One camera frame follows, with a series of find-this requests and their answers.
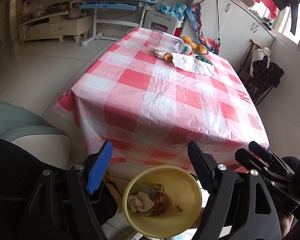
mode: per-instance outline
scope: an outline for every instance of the checkered tablecloth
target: checkered tablecloth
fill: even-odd
[[[215,76],[175,68],[147,46],[137,28],[112,45],[67,90],[53,110],[82,128],[89,153],[105,140],[111,163],[170,164],[192,171],[187,143],[232,169],[237,149],[250,141],[269,146],[245,87],[223,58],[207,55]]]

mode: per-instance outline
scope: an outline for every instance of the cabinet handle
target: cabinet handle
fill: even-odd
[[[228,12],[228,11],[229,11],[229,9],[230,9],[230,4],[228,4],[228,9],[226,10],[226,12]]]

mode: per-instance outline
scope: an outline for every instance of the colorful bag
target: colorful bag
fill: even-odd
[[[189,23],[194,31],[194,35],[198,42],[202,45],[206,46],[207,50],[218,55],[220,49],[220,30],[219,30],[219,10],[218,10],[218,0],[217,0],[217,10],[218,10],[218,44],[209,38],[206,38],[202,31],[202,23],[201,23],[201,1],[200,3],[193,4],[186,9],[186,13],[189,18]]]

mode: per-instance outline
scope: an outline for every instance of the black pants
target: black pants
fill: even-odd
[[[31,191],[43,170],[64,171],[39,161],[22,148],[0,139],[0,239],[15,240],[19,222]],[[117,204],[104,187],[96,190],[89,198],[98,199],[93,210],[100,225],[113,217]]]

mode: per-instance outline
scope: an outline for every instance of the blue desk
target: blue desk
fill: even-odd
[[[86,46],[90,41],[94,39],[117,41],[118,39],[116,38],[104,37],[102,33],[97,33],[97,23],[109,23],[109,24],[118,24],[118,25],[125,25],[131,27],[142,27],[146,7],[148,6],[148,4],[156,4],[156,2],[151,0],[83,0],[83,2],[84,4],[79,6],[80,9],[91,8],[94,10],[94,12],[93,12],[92,37],[87,39],[86,41],[82,41],[81,46]],[[138,9],[138,5],[140,2],[143,3],[144,6],[143,6],[142,16],[139,23],[97,19],[98,8],[135,11]]]

